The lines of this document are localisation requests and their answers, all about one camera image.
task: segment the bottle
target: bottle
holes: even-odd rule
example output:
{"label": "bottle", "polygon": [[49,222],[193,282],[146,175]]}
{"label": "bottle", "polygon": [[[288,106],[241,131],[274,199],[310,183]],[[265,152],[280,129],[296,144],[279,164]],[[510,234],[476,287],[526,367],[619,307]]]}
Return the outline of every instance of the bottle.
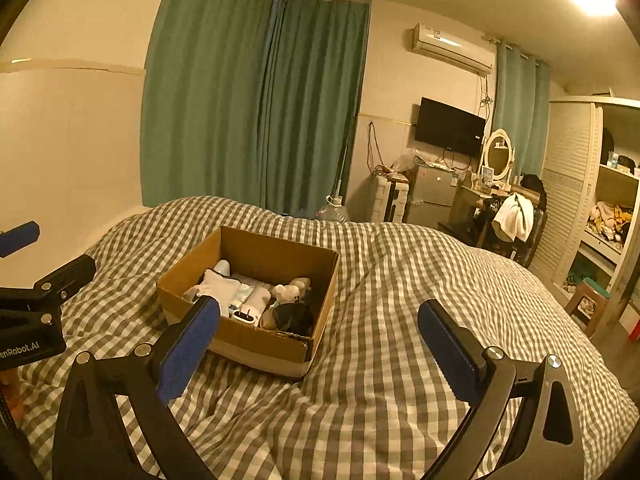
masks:
{"label": "bottle", "polygon": [[316,213],[316,220],[328,220],[329,222],[348,222],[347,209],[342,205],[342,197],[326,196],[326,206]]}

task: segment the open brown box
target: open brown box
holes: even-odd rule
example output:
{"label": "open brown box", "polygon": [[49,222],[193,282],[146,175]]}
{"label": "open brown box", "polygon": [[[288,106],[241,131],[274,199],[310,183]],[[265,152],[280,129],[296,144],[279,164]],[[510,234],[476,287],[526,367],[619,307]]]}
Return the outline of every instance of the open brown box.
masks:
{"label": "open brown box", "polygon": [[334,302],[338,254],[221,226],[158,280],[158,296],[169,323],[180,321],[193,306],[182,294],[221,259],[228,260],[232,272],[274,285],[300,276],[311,279],[309,306],[316,320],[311,338],[288,337],[223,317],[209,345],[212,352],[252,368],[303,377],[316,355]]}

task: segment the blue gripper pad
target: blue gripper pad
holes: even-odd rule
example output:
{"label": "blue gripper pad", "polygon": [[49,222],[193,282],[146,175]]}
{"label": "blue gripper pad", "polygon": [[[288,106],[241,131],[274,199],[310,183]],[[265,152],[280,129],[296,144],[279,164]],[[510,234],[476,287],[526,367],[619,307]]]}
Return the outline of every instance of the blue gripper pad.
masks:
{"label": "blue gripper pad", "polygon": [[437,300],[418,309],[418,330],[458,400],[477,404],[482,396],[482,345],[458,326]]}
{"label": "blue gripper pad", "polygon": [[178,325],[169,327],[169,330],[178,326],[183,328],[160,363],[156,391],[163,403],[167,404],[184,393],[218,330],[219,322],[218,302],[209,296],[201,296]]}
{"label": "blue gripper pad", "polygon": [[0,258],[6,258],[9,254],[33,244],[39,237],[40,227],[34,221],[0,233]]}

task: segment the white suitcase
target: white suitcase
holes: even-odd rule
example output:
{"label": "white suitcase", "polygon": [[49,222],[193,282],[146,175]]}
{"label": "white suitcase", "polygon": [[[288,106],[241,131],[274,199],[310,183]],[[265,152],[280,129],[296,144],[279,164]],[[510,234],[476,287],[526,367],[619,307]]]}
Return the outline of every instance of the white suitcase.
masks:
{"label": "white suitcase", "polygon": [[399,173],[372,179],[370,222],[402,222],[409,181]]}

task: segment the bed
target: bed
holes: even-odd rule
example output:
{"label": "bed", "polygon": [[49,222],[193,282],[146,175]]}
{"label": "bed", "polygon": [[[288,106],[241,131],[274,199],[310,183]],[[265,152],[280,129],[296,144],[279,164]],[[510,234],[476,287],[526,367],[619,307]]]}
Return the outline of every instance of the bed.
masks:
{"label": "bed", "polygon": [[[529,271],[452,237],[408,224],[337,224],[284,218],[211,197],[180,199],[110,229],[88,254],[95,279],[63,305],[68,349],[20,371],[23,429],[50,472],[56,413],[74,356],[126,354],[167,327],[155,282],[226,224],[338,251],[335,305],[316,360],[293,382],[207,353],[170,408],[220,479],[420,478],[452,437],[457,401],[418,334],[415,317],[437,298],[486,346],[513,358],[562,357],[574,386],[585,478],[620,450],[638,410],[601,356]],[[118,398],[145,469],[158,467]],[[512,401],[479,472],[494,468],[513,423]]]}

